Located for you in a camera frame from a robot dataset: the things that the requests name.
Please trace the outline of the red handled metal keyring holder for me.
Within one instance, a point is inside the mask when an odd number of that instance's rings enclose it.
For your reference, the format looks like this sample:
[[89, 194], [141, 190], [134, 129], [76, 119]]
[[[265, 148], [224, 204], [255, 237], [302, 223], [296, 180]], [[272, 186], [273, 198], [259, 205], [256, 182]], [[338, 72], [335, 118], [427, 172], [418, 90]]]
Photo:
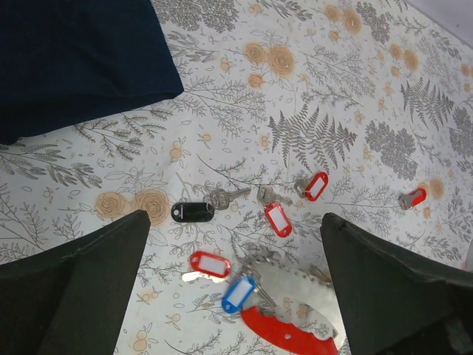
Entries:
[[301, 270], [267, 252], [235, 257], [256, 281], [256, 294], [241, 309], [248, 328], [291, 354], [341, 353], [347, 335], [327, 269]]

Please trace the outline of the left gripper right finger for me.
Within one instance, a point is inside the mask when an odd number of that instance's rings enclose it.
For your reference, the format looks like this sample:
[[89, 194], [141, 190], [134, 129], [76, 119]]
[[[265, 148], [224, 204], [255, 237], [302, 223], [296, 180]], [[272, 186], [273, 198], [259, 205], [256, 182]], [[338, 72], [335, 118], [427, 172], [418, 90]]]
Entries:
[[352, 354], [472, 353], [472, 273], [334, 213], [320, 230]]

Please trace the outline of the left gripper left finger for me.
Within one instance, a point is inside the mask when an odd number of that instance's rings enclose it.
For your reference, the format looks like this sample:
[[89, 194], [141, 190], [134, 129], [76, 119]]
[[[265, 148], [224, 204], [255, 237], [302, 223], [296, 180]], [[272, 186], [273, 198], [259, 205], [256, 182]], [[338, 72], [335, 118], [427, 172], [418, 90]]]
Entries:
[[137, 210], [1, 265], [1, 353], [113, 354], [150, 225]]

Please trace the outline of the blue key tag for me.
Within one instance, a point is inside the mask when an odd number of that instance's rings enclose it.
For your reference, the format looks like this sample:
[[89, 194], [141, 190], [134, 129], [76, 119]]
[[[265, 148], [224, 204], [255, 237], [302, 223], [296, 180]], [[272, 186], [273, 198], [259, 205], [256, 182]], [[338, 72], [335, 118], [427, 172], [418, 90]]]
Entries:
[[248, 275], [241, 276], [225, 293], [221, 301], [222, 309], [227, 314], [237, 313], [256, 288], [256, 281]]

